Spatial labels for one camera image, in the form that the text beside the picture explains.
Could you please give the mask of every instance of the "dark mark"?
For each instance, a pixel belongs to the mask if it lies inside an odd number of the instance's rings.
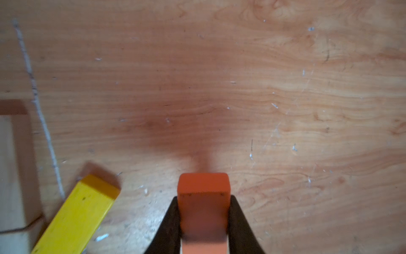
[[[327,40],[327,57],[326,60],[324,61],[325,63],[327,63],[330,58],[330,47],[328,46],[328,36],[326,37],[326,40]]]

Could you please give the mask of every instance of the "white paint speck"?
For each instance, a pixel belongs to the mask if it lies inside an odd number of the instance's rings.
[[[107,238],[108,236],[109,236],[109,234],[104,234],[99,237],[96,237],[95,242],[100,242],[101,240]]]

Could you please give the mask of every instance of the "white scratch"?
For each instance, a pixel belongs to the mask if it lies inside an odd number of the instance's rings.
[[[99,237],[96,237],[95,242],[100,242],[101,240],[107,238],[108,236],[109,236],[109,234],[104,234]]]
[[[144,185],[141,185],[140,187],[138,187],[137,189],[144,189],[144,194],[145,196],[148,196],[148,188]]]
[[[39,120],[41,122],[42,128],[44,130],[45,138],[46,138],[47,144],[48,144],[48,149],[51,154],[52,166],[55,171],[56,182],[58,183],[58,188],[59,188],[59,194],[60,194],[61,198],[63,200],[65,200],[66,195],[65,195],[65,191],[63,190],[62,179],[60,177],[60,172],[59,172],[59,167],[58,167],[58,161],[56,160],[54,147],[52,146],[51,134],[48,130],[48,126],[45,121],[44,114],[42,113],[42,110],[41,110],[41,104],[39,103],[37,82],[35,81],[34,76],[32,74],[30,57],[27,53],[27,49],[25,47],[25,43],[24,43],[24,39],[23,39],[23,34],[19,28],[17,19],[13,19],[13,26],[14,26],[15,31],[17,32],[17,38],[18,38],[18,42],[20,44],[21,51],[23,53],[26,70],[27,70],[28,76],[30,77],[30,80],[31,80],[31,89],[32,89],[32,93],[34,94],[34,104],[35,104],[35,108],[37,109],[37,114],[38,114]]]
[[[277,137],[279,137],[279,125],[281,124],[281,122],[279,122],[279,124],[276,125],[276,128],[274,129],[274,131],[272,131],[271,136],[268,138],[268,140],[266,141],[265,145],[263,146],[262,150],[265,149],[266,145],[268,144],[268,142],[271,140],[271,138],[274,136],[274,133],[276,132]]]

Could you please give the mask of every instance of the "wooden surface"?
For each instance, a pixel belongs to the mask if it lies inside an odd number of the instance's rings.
[[[19,20],[69,192],[122,172],[88,253],[142,253],[184,172],[227,172],[267,253],[406,251],[404,1],[2,0],[0,98],[32,114]]]
[[[42,214],[30,117],[5,103],[15,106],[0,101],[0,232],[25,228]]]

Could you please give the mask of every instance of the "light wood piece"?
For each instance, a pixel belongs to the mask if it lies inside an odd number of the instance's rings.
[[[0,102],[0,232],[24,228],[42,214],[30,118],[18,106]]]
[[[40,217],[27,228],[0,233],[0,254],[30,254],[44,230],[45,218]]]

